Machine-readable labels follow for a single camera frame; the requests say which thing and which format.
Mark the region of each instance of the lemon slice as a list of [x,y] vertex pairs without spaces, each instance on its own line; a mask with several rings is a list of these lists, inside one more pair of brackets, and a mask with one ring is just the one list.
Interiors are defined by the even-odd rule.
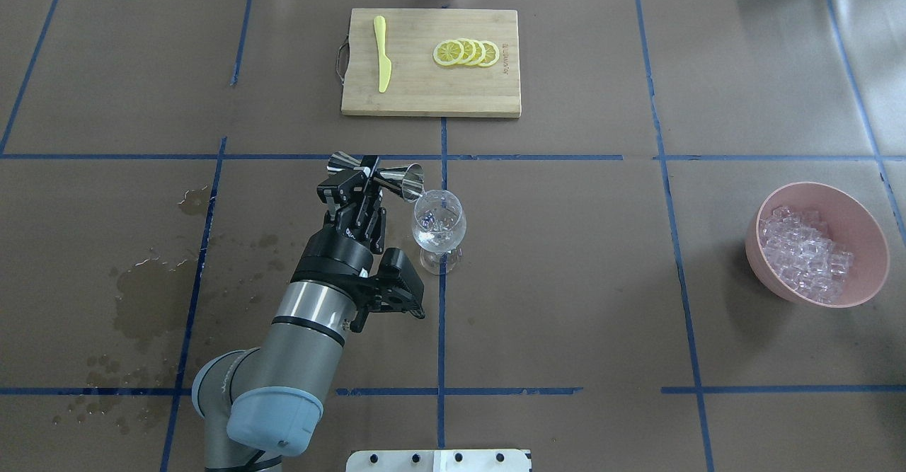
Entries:
[[466,65],[466,63],[472,62],[475,59],[476,53],[478,50],[475,49],[475,40],[472,39],[457,39],[460,44],[462,44],[462,49],[465,52],[462,59],[457,62],[457,65]]
[[485,45],[484,43],[482,43],[482,40],[466,40],[470,41],[472,45],[475,46],[475,56],[473,56],[472,59],[470,59],[468,62],[465,62],[465,60],[463,60],[463,62],[460,63],[462,63],[463,65],[476,66],[485,59]]
[[441,67],[456,65],[463,60],[466,50],[459,40],[444,40],[434,47],[434,62]]
[[500,59],[500,50],[494,42],[482,40],[481,46],[485,50],[485,56],[484,59],[478,63],[479,67],[489,67],[498,62],[498,59]]

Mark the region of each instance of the black cable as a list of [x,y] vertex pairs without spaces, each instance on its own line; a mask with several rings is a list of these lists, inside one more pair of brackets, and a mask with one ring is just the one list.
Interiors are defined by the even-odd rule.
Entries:
[[261,458],[262,456],[265,456],[264,451],[256,452],[255,455],[252,456],[252,459],[249,459],[246,462],[246,465],[243,466],[242,469],[245,471],[251,470],[253,468],[253,466],[255,466],[255,462],[258,461],[258,459]]

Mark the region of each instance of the metal jigger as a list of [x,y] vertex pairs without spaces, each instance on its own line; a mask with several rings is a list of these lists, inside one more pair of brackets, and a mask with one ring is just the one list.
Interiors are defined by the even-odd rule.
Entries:
[[336,173],[338,171],[343,171],[344,169],[359,168],[361,165],[359,159],[356,159],[345,152],[333,152],[330,160],[327,161],[327,171]]
[[[345,152],[334,152],[327,161],[327,171],[337,173],[344,169],[359,168],[360,162]],[[394,166],[382,168],[374,177],[374,181],[383,188],[389,189],[407,203],[414,203],[425,187],[425,170],[417,163],[408,166]]]
[[378,171],[374,181],[383,188],[388,188],[404,199],[407,203],[414,203],[421,197],[425,188],[425,170],[417,163],[395,168],[383,168]]

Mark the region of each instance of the blue joint cap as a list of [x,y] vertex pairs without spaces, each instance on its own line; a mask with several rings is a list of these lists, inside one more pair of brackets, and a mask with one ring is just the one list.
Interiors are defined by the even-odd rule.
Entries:
[[198,372],[198,375],[195,375],[195,379],[194,379],[194,381],[192,381],[192,405],[193,405],[193,407],[195,407],[195,412],[197,412],[198,415],[201,416],[201,418],[205,418],[205,414],[202,413],[202,411],[201,411],[200,401],[198,400],[198,394],[200,394],[200,392],[201,392],[201,382],[204,381],[205,376],[207,376],[207,373],[211,371],[211,368],[213,368],[213,366],[215,364],[220,362],[220,359],[223,359],[227,355],[233,355],[234,353],[243,353],[243,352],[245,352],[245,350],[233,350],[233,352],[224,353],[223,355],[221,355],[220,357],[217,357],[216,359],[211,359],[207,364],[205,364],[201,368],[201,370]]
[[313,394],[291,387],[262,387],[233,402],[226,433],[252,449],[299,456],[324,414]]

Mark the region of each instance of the wine glass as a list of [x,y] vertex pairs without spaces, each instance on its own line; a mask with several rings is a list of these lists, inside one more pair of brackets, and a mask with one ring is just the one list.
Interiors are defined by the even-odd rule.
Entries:
[[412,212],[412,236],[421,246],[421,266],[434,275],[450,272],[462,259],[466,214],[450,191],[424,192]]

